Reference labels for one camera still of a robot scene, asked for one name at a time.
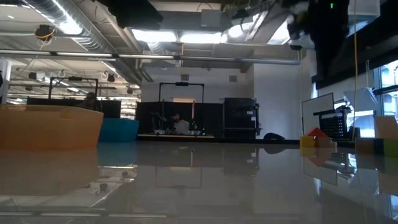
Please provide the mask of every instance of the teal bin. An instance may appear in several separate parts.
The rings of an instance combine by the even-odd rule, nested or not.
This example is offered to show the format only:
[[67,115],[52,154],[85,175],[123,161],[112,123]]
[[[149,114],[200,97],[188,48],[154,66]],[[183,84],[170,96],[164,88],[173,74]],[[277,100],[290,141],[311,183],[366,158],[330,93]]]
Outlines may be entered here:
[[132,142],[136,140],[138,121],[105,118],[99,134],[99,142]]

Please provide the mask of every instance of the person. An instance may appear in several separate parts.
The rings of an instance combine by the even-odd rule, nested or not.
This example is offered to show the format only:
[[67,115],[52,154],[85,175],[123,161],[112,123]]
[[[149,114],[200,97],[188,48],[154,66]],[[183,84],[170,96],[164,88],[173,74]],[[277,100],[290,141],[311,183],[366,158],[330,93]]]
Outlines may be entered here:
[[76,105],[77,107],[88,109],[88,110],[97,110],[96,106],[97,97],[95,93],[89,92],[86,95],[85,101]]
[[172,116],[172,121],[174,122],[173,134],[188,134],[189,132],[189,122],[184,119],[180,119],[180,114],[176,113]]

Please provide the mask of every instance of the white wall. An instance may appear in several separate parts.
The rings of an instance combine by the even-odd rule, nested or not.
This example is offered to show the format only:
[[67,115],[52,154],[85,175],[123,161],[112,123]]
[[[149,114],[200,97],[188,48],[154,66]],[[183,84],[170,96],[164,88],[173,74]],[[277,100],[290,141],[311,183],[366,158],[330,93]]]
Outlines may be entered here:
[[[358,75],[357,89],[364,87],[374,87],[374,77],[373,72],[368,75],[368,81],[366,81],[366,74]],[[319,96],[333,93],[335,100],[340,100],[344,97],[345,91],[354,91],[355,89],[355,77],[348,78],[341,82],[326,86],[318,90]]]
[[299,139],[301,128],[301,66],[254,65],[254,97],[260,104],[262,139],[276,133],[286,139]]
[[[155,80],[154,83],[142,84],[142,102],[159,100],[159,82],[180,82],[180,69],[147,68],[147,72]],[[210,71],[202,68],[184,68],[183,73],[190,75],[189,83],[205,84],[205,103],[223,103],[226,97],[251,97],[247,89],[246,74],[239,69],[213,68]],[[237,75],[238,82],[230,83],[229,76]],[[163,85],[161,100],[173,101],[173,98],[193,98],[201,102],[201,86]]]

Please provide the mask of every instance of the glossy table surface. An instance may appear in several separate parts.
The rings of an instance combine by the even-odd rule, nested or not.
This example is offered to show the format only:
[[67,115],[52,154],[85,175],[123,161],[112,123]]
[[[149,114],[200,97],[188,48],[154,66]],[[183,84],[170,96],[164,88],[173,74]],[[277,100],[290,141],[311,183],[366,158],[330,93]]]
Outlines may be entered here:
[[149,141],[0,150],[0,223],[395,223],[398,158],[344,152]]

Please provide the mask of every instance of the orange container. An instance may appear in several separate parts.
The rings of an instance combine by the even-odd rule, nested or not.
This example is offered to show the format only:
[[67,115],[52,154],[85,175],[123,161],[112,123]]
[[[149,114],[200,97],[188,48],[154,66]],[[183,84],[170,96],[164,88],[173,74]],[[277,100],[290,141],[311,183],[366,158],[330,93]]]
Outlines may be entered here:
[[103,116],[71,106],[1,105],[0,149],[95,147]]

